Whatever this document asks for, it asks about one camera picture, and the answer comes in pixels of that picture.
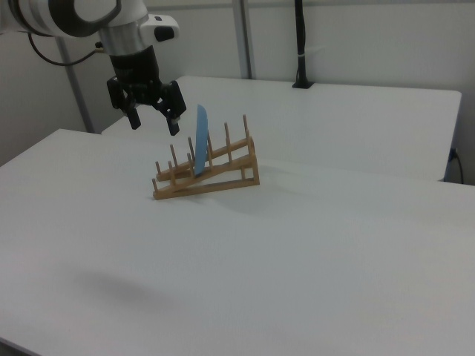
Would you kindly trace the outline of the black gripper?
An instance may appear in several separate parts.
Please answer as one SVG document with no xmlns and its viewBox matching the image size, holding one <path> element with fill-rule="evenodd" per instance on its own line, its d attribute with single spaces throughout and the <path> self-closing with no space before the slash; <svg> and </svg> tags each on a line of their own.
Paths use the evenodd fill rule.
<svg viewBox="0 0 475 356">
<path fill-rule="evenodd" d="M 141 121 L 136 104 L 154 106 L 167 121 L 169 133 L 180 132 L 179 120 L 186 104 L 176 81 L 160 81 L 160 71 L 154 48 L 126 56 L 110 56 L 115 77 L 107 81 L 111 104 L 128 118 L 131 128 L 138 129 Z"/>
</svg>

